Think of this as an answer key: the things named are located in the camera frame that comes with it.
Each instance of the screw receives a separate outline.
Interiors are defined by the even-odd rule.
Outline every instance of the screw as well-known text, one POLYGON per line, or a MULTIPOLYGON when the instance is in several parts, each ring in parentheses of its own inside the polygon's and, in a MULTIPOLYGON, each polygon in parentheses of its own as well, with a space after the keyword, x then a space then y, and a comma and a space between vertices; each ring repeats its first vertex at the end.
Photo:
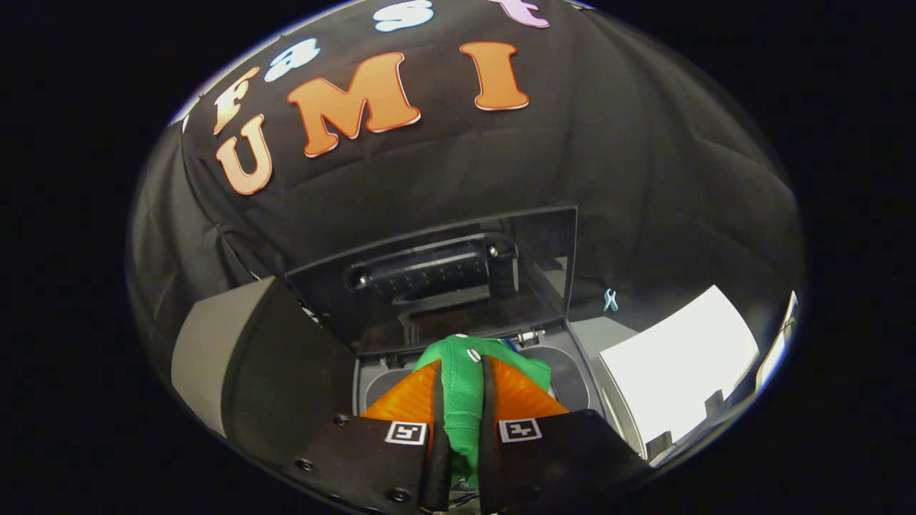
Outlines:
POLYGON ((304 458, 296 458, 293 463, 299 470, 304 470, 306 472, 310 472, 313 468, 315 468, 315 465, 311 461, 304 458))
POLYGON ((394 502, 407 502, 410 500, 410 494, 402 488, 395 488, 388 492, 388 498, 394 502))

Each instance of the green cloth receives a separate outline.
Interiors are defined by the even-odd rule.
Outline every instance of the green cloth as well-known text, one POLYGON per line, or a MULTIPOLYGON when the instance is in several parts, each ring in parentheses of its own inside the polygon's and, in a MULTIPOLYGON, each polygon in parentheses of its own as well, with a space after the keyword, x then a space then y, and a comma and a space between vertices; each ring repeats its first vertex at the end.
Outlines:
POLYGON ((484 369, 481 363, 475 363, 468 349, 511 365, 544 391, 551 387, 551 368, 543 361, 524 357, 502 340, 457 334, 430 345, 414 367, 419 370, 437 359, 442 360, 443 419, 452 448, 452 484, 465 477, 471 486, 480 488, 477 463, 484 411, 484 369))

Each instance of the open lid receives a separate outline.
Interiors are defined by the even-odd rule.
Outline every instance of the open lid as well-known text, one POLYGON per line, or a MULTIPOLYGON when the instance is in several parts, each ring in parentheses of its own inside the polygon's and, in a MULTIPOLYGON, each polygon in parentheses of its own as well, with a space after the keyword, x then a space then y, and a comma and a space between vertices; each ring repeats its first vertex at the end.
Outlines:
POLYGON ((566 318, 576 208, 501 214, 360 247, 286 279, 360 355, 421 350, 450 334, 494 337, 566 318))

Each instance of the black fabric backdrop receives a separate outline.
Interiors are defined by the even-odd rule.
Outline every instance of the black fabric backdrop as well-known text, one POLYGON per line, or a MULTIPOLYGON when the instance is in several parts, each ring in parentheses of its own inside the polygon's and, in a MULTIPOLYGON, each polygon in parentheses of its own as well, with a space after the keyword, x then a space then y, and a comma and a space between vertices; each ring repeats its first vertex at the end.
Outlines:
MULTIPOLYGON (((538 11, 551 26, 510 19, 489 2, 435 4, 427 23, 372 29, 387 0, 365 0, 278 38, 228 72, 176 122, 150 157, 128 228, 127 278, 154 365, 195 301, 258 276, 392 236, 554 205, 579 208, 572 318, 601 314, 617 290, 618 322, 642 331, 715 284, 769 350, 789 293, 805 302, 795 199, 769 143, 709 77, 652 38, 562 0, 538 11), (273 82, 263 74, 290 45, 321 52, 273 82), (495 40, 530 105, 485 112, 464 43, 495 40), (322 77, 345 89, 369 57, 402 52, 400 80, 421 120, 361 131, 303 155, 299 109, 286 96, 322 77), (245 71, 239 112, 215 136, 214 99, 245 71), (234 192, 216 150, 262 114, 273 173, 234 192)), ((255 162, 242 140, 243 170, 255 162)))
MULTIPOLYGON (((799 194, 812 263, 810 322, 755 409, 603 511, 912 511, 900 481, 909 467, 895 463, 911 433, 900 388, 910 361, 888 366, 906 341, 891 323, 906 305, 896 303, 907 254, 894 220, 908 202, 895 116, 906 62, 895 49, 907 33, 893 23, 905 16, 861 3, 603 7, 708 71, 760 123, 799 194)), ((23 30, 6 53, 7 124, 22 150, 8 193, 13 512, 322 512, 174 402, 139 343, 125 286, 132 195, 174 110, 223 63, 318 9, 10 7, 13 33, 23 30)), ((363 142, 335 152, 353 143, 363 142)), ((290 177, 278 171, 268 194, 290 177)), ((239 263, 216 256, 242 280, 239 263)))

